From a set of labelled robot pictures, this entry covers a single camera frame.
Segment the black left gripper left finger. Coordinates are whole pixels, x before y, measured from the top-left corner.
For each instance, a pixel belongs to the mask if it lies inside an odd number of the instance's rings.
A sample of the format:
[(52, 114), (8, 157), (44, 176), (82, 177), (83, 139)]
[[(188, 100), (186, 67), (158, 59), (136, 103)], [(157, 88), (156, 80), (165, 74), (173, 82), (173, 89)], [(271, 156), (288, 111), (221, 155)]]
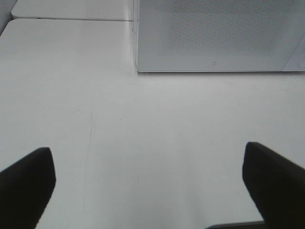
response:
[(0, 227), (36, 228), (56, 184), (50, 148), (34, 150), (0, 172)]

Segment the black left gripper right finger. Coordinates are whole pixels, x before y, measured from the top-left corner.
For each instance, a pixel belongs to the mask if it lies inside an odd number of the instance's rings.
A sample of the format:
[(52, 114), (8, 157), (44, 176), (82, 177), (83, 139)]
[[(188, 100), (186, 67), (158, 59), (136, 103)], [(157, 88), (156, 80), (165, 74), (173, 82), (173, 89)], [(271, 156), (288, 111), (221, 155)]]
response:
[(248, 142), (242, 178), (269, 229), (305, 227), (304, 168), (258, 142)]

